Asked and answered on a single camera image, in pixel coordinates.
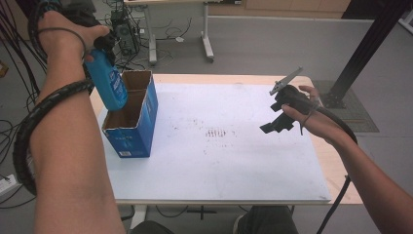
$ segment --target right arm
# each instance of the right arm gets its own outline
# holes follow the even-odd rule
[[[316,89],[301,90],[318,96]],[[283,112],[303,123],[307,116],[284,105]],[[313,112],[305,121],[312,134],[324,138],[339,153],[364,206],[382,233],[413,233],[413,198],[392,181],[333,121]]]

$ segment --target power strip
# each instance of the power strip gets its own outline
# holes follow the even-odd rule
[[[20,184],[16,181],[15,176],[13,174],[7,176],[7,179],[3,178],[0,180],[0,196],[6,194],[10,190],[18,187]]]

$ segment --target wooden desk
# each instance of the wooden desk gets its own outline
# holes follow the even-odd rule
[[[210,2],[220,2],[222,0],[211,0]],[[204,29],[201,38],[206,50],[206,57],[213,61],[213,51],[207,35],[207,0],[124,0],[126,5],[140,6],[145,15],[147,30],[149,33],[149,63],[155,65],[157,62],[156,38],[152,31],[152,19],[182,18],[182,16],[197,16],[204,18]]]
[[[192,84],[262,84],[273,85],[276,80],[283,76],[245,76],[245,75],[191,75],[191,74],[154,74],[155,84],[157,83],[192,83]],[[311,80],[307,77],[296,77],[292,83],[298,85],[312,85]],[[100,97],[96,92],[91,95],[96,115],[102,109]],[[331,202],[335,200],[344,183],[347,174],[340,157],[333,147],[327,144],[323,139],[312,136],[312,143],[319,158],[321,170],[327,182],[328,190],[331,194]],[[362,204],[358,193],[351,184],[342,204]]]

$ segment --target black pole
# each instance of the black pole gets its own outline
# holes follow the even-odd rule
[[[336,108],[342,105],[341,102],[347,90],[392,31],[410,3],[411,0],[390,0],[387,2],[384,9],[371,24],[329,93],[322,95],[325,107]]]

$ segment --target grey floor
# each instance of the grey floor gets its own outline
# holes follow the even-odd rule
[[[186,21],[180,27],[185,28]],[[205,58],[200,39],[202,21],[194,19],[184,42],[159,41],[158,55],[167,55],[154,73],[285,75],[298,65],[302,75],[313,80],[336,80],[371,21],[264,19],[210,17],[209,38],[215,59]],[[4,47],[1,60],[11,66]],[[357,134],[362,148],[408,193],[413,194],[413,36],[396,25],[372,60],[361,72],[353,91],[372,117],[380,133]],[[145,60],[139,61],[148,68]],[[36,71],[41,83],[44,76]],[[17,124],[26,114],[27,92],[11,69],[0,78],[0,119]],[[0,165],[1,175],[14,172],[12,152]],[[8,207],[31,196],[22,189],[1,204]],[[1,233],[31,233],[35,202],[15,209],[0,210]],[[185,207],[160,206],[165,215],[175,215]],[[187,214],[175,218],[161,216],[149,207],[146,219],[157,220],[175,233],[232,233],[233,222],[244,214],[239,207],[206,207],[217,214]],[[293,218],[300,233],[315,233],[329,206],[297,206]],[[324,233],[378,233],[363,205],[340,206]]]

